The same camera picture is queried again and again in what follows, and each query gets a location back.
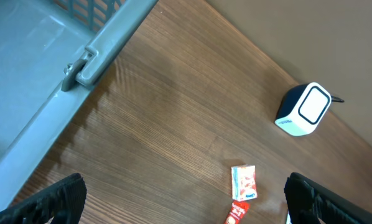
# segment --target candy wrapper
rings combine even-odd
[[[226,217],[225,224],[238,224],[248,209],[249,204],[247,202],[234,201],[231,204],[231,210]]]
[[[258,197],[255,184],[255,166],[235,166],[231,168],[233,200],[239,202]]]

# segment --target red wrapper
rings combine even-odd
[[[238,224],[249,209],[249,203],[234,201],[231,210],[226,217],[225,224]]]

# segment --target wood grain surface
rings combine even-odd
[[[223,223],[230,167],[256,166],[241,223],[284,223],[291,172],[372,212],[372,148],[334,114],[273,121],[296,81],[202,0],[160,0],[15,202],[79,172],[83,223]]]

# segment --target beige wall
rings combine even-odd
[[[372,145],[372,0],[207,0]]]

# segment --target white speaker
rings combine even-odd
[[[331,101],[329,92],[318,83],[293,87],[283,97],[274,123],[292,136],[310,134],[322,120]]]

